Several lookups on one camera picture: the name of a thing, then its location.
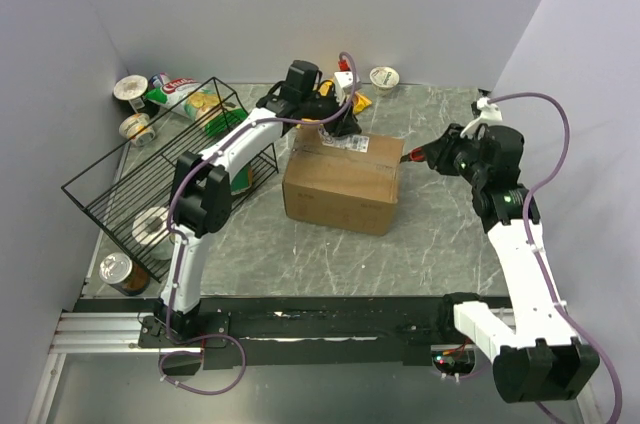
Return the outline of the red black utility knife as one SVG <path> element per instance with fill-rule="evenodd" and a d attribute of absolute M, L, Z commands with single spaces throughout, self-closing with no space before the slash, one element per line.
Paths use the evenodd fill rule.
<path fill-rule="evenodd" d="M 401 163 L 425 162 L 426 160 L 427 158 L 423 147 L 414 148 L 400 158 Z"/>

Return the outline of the brown cardboard express box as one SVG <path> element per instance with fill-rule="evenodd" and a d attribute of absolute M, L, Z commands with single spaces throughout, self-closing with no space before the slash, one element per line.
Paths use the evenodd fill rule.
<path fill-rule="evenodd" d="M 404 141 L 361 134 L 343 139 L 315 127 L 297 131 L 282 181 L 284 209 L 294 220 L 386 234 L 398 204 Z"/>

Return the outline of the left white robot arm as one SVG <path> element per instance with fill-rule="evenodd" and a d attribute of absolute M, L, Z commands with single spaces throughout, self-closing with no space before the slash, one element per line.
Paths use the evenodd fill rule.
<path fill-rule="evenodd" d="M 167 228 L 174 251 L 167 281 L 154 316 L 174 345 L 197 338 L 201 281 L 206 264 L 202 242 L 220 231 L 232 211 L 231 183 L 267 147 L 297 126 L 324 126 L 337 136 L 358 134 L 353 114 L 359 85 L 353 57 L 341 52 L 348 74 L 333 81 L 327 95 L 319 92 L 321 72 L 304 60 L 289 66 L 285 79 L 258 100 L 248 117 L 216 144 L 198 153 L 183 153 L 176 164 Z"/>

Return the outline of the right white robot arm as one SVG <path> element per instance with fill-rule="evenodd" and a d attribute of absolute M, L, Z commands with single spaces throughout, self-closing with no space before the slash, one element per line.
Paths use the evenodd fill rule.
<path fill-rule="evenodd" d="M 483 124 L 467 136 L 448 126 L 423 148 L 429 168 L 459 176 L 471 187 L 472 204 L 499 259 L 515 325 L 509 327 L 481 300 L 451 298 L 437 318 L 446 341 L 465 336 L 492 365 L 500 397 L 507 403 L 575 399 L 600 364 L 592 346 L 580 342 L 552 299 L 555 285 L 541 249 L 542 223 L 535 202 L 519 181 L 523 135 L 510 127 Z"/>

